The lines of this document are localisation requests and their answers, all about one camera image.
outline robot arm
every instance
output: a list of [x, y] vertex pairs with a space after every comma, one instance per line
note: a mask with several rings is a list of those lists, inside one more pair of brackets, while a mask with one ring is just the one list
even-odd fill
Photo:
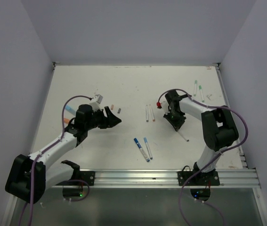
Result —
[[80, 176], [79, 165], [62, 161], [61, 165], [55, 168], [51, 166], [65, 153], [78, 146], [93, 128], [112, 128], [121, 122], [121, 119], [112, 114], [109, 107], [105, 107], [106, 116], [101, 110], [100, 103], [102, 96], [92, 98], [89, 105], [80, 105], [76, 116], [72, 119], [62, 134], [40, 151], [28, 156], [19, 155], [15, 158], [5, 190], [26, 202], [30, 202], [31, 192], [31, 168], [37, 155], [59, 139], [60, 142], [51, 147], [37, 160], [34, 172], [34, 203], [43, 195], [47, 188], [50, 188], [62, 181], [78, 179]]
[[[219, 151], [224, 150], [236, 141], [239, 137], [234, 119], [229, 110], [209, 109], [191, 101], [188, 95], [179, 96], [177, 91], [171, 90], [165, 95], [169, 104], [169, 112], [164, 118], [178, 131], [184, 124], [189, 114], [202, 122], [203, 138], [206, 147], [200, 159], [194, 164], [194, 170], [198, 171], [209, 163]], [[215, 170], [216, 159], [202, 173], [209, 173]]]

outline blue marker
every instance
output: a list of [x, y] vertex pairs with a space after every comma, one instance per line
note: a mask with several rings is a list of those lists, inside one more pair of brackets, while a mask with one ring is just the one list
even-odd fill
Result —
[[144, 149], [142, 148], [142, 146], [139, 144], [138, 139], [134, 138], [134, 141], [137, 144], [137, 146], [138, 146], [139, 150], [141, 151], [141, 153], [142, 153], [143, 157], [145, 158], [145, 160], [149, 162], [150, 159], [148, 158], [148, 156], [147, 156], [146, 152], [144, 151]]
[[76, 111], [72, 109], [70, 106], [65, 106], [65, 109], [72, 115], [76, 116]]
[[146, 148], [147, 148], [147, 150], [148, 150], [149, 157], [150, 157], [150, 159], [152, 160], [152, 159], [153, 159], [153, 157], [152, 157], [152, 153], [151, 153], [151, 151], [150, 151], [150, 147], [149, 147], [149, 144], [148, 144], [148, 141], [147, 141], [147, 138], [146, 138], [146, 137], [144, 137], [144, 142], [145, 142], [145, 144], [146, 144]]

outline white backdrop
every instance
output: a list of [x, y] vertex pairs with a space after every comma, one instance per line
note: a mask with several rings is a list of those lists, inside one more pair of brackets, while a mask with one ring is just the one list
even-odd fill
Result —
[[51, 77], [51, 60], [21, 2], [0, 0], [0, 222], [13, 160], [32, 147]]
[[221, 62], [255, 0], [22, 0], [53, 61]]
[[248, 123], [243, 150], [267, 201], [267, 0], [257, 0], [221, 66], [230, 104]]

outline red cap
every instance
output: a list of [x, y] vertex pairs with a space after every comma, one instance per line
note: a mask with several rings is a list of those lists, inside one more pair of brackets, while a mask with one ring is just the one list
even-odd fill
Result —
[[156, 103], [156, 106], [157, 106], [158, 109], [161, 109], [161, 108], [162, 108], [162, 105], [161, 105], [160, 102], [157, 102], [157, 103]]

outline green marker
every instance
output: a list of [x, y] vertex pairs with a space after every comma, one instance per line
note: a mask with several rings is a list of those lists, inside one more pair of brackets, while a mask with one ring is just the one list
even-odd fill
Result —
[[194, 83], [194, 97], [196, 96], [196, 89], [197, 89], [197, 80], [195, 80], [195, 83]]
[[203, 92], [202, 92], [201, 86], [199, 86], [199, 91], [200, 91], [201, 101], [204, 102], [204, 97], [203, 97]]

